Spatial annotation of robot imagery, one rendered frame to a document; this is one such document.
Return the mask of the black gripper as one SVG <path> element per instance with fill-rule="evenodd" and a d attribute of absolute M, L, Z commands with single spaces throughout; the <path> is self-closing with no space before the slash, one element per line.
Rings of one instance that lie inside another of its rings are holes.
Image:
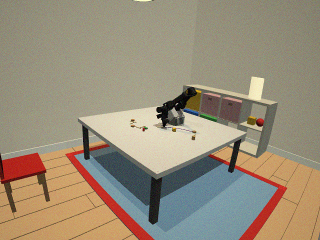
<path fill-rule="evenodd" d="M 162 112 L 163 113 L 163 118 L 161 118 L 161 121 L 162 121 L 162 125 L 163 127 L 166 126 L 167 123 L 169 123 L 169 119 L 168 119 L 168 112 Z"/>

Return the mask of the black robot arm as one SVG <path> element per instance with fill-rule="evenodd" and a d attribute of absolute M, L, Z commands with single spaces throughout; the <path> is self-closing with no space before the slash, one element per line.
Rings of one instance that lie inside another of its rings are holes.
<path fill-rule="evenodd" d="M 186 91 L 187 91 L 187 94 L 186 94 Z M 197 95 L 197 92 L 194 87 L 189 87 L 189 88 L 187 88 L 186 91 L 183 92 L 178 97 L 176 97 L 174 100 L 167 101 L 163 104 L 163 106 L 157 107 L 156 111 L 157 111 L 157 113 L 160 113 L 160 114 L 156 115 L 157 119 L 164 118 L 163 112 L 167 113 L 168 111 L 172 110 L 173 108 L 175 108 L 176 111 L 180 111 L 180 109 L 184 109 L 187 105 L 187 101 L 189 100 L 189 98 Z"/>

